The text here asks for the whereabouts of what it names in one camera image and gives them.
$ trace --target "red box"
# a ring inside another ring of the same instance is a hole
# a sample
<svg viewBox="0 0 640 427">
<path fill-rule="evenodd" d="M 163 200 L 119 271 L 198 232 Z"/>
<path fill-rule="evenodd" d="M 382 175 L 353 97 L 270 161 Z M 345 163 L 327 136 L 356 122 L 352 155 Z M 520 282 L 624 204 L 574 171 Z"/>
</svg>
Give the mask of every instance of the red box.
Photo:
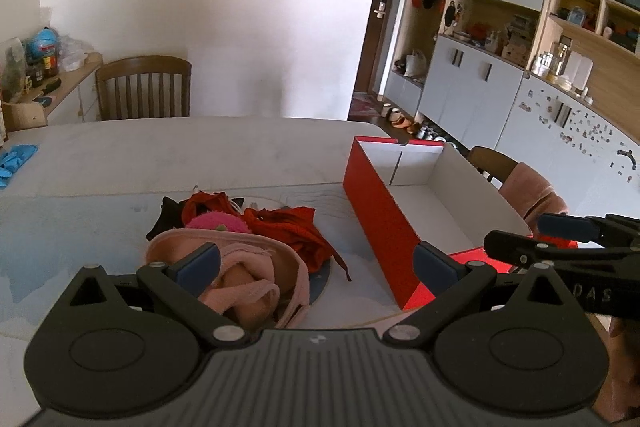
<svg viewBox="0 0 640 427">
<path fill-rule="evenodd" d="M 414 274 L 420 241 L 461 263 L 478 259 L 505 273 L 510 265 L 484 253 L 484 236 L 531 233 L 498 190 L 442 142 L 401 146 L 390 138 L 356 137 L 343 187 L 403 310 L 433 299 Z"/>
</svg>

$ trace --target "ribbed black surface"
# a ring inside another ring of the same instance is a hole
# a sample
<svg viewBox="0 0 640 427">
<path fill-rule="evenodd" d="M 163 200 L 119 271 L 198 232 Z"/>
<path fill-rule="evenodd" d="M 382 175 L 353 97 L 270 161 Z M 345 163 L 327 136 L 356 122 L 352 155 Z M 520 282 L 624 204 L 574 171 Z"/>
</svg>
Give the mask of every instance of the ribbed black surface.
<svg viewBox="0 0 640 427">
<path fill-rule="evenodd" d="M 138 417 L 89 421 L 45 411 L 30 427 L 604 427 L 590 411 L 561 419 L 498 416 L 464 402 L 418 351 L 373 330 L 267 331 L 214 356 L 173 403 Z"/>
</svg>

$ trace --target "wooden chair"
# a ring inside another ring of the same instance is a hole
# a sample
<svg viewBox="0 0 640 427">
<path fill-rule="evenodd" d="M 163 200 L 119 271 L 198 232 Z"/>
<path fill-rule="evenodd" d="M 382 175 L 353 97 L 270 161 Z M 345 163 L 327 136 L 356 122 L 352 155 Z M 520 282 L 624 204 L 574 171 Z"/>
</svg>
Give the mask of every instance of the wooden chair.
<svg viewBox="0 0 640 427">
<path fill-rule="evenodd" d="M 123 58 L 98 69 L 95 82 L 102 120 L 190 114 L 191 64 L 181 58 L 161 55 Z"/>
<path fill-rule="evenodd" d="M 507 181 L 509 174 L 516 168 L 518 162 L 508 156 L 486 147 L 474 147 L 471 149 L 466 160 L 471 163 L 479 172 L 489 174 L 489 181 L 494 178 L 500 183 Z"/>
</svg>

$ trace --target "brown door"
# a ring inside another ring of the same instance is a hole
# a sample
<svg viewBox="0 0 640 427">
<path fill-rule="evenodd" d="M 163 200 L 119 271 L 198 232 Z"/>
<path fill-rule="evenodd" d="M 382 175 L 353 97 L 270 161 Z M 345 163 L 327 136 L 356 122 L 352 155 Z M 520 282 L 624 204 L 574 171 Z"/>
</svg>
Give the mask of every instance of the brown door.
<svg viewBox="0 0 640 427">
<path fill-rule="evenodd" d="M 388 8 L 391 0 L 373 0 L 369 13 L 367 33 L 362 45 L 362 55 L 356 76 L 354 92 L 371 92 L 374 75 L 380 61 L 383 38 L 388 20 Z"/>
</svg>

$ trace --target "shoebox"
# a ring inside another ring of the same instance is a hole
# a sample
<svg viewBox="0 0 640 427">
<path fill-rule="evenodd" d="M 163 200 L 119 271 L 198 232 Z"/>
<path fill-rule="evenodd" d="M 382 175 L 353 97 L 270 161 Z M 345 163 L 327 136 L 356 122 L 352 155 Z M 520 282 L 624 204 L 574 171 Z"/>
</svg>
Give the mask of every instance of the shoebox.
<svg viewBox="0 0 640 427">
<path fill-rule="evenodd" d="M 414 274 L 420 241 L 460 263 L 480 260 L 500 273 L 510 265 L 489 259 L 482 245 L 491 230 L 522 235 L 524 220 L 450 144 L 356 137 L 344 191 L 403 310 L 420 307 L 433 294 Z"/>
</svg>

